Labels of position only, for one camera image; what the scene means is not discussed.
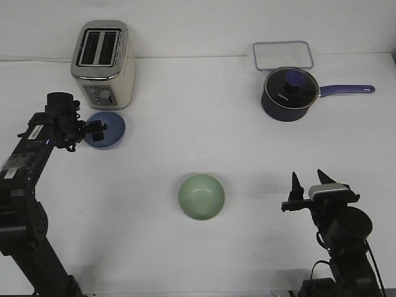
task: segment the plastic container lid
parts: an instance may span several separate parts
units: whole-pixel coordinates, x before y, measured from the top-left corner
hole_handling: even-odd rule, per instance
[[[311,50],[305,41],[257,42],[253,44],[254,62],[258,71],[291,66],[314,67]]]

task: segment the stainless steel toaster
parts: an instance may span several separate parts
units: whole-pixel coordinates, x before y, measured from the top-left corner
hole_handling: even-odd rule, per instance
[[[131,40],[124,23],[94,20],[82,27],[71,74],[92,108],[115,110],[127,106],[135,71]]]

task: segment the cable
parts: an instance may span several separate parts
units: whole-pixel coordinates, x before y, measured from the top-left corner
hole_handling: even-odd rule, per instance
[[[314,266],[312,267],[312,270],[311,270],[311,281],[312,281],[312,276],[313,276],[313,274],[314,274],[315,266],[316,266],[317,264],[319,264],[319,263],[326,264],[326,265],[330,265],[330,262],[327,262],[327,261],[325,261],[325,260],[316,261],[316,263],[314,264]]]
[[[371,250],[371,248],[370,248],[370,245],[369,245],[369,243],[368,243],[367,241],[366,241],[366,244],[367,244],[368,251],[369,251],[369,253],[370,253],[371,259],[372,259],[372,263],[374,264],[374,268],[375,268],[376,273],[377,273],[377,276],[378,276],[378,281],[379,281],[379,284],[380,284],[380,286],[381,286],[382,295],[383,295],[384,297],[386,297],[386,292],[385,292],[384,284],[382,283],[381,275],[379,274],[379,270],[378,270],[377,262],[376,262],[376,260],[375,260],[375,258],[374,258],[374,254],[372,253],[372,250]]]

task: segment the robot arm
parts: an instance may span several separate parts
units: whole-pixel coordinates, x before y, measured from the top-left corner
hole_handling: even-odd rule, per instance
[[[304,189],[293,173],[292,190],[282,210],[308,208],[317,226],[318,241],[330,255],[331,278],[305,280],[300,297],[342,296],[380,297],[375,274],[368,262],[367,237],[372,231],[370,218],[361,210],[348,206],[359,200],[347,184],[340,184],[318,170],[321,184],[309,190],[309,199],[303,198]]]
[[[82,297],[46,238],[47,215],[35,185],[54,147],[75,151],[86,133],[103,139],[106,124],[78,120],[79,102],[68,93],[47,95],[45,112],[35,113],[0,171],[0,251],[12,256],[42,297]]]

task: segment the lid knob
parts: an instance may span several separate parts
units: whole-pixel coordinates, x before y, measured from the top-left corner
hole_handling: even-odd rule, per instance
[[[293,87],[300,87],[305,83],[304,73],[298,69],[286,72],[285,78],[287,83]]]

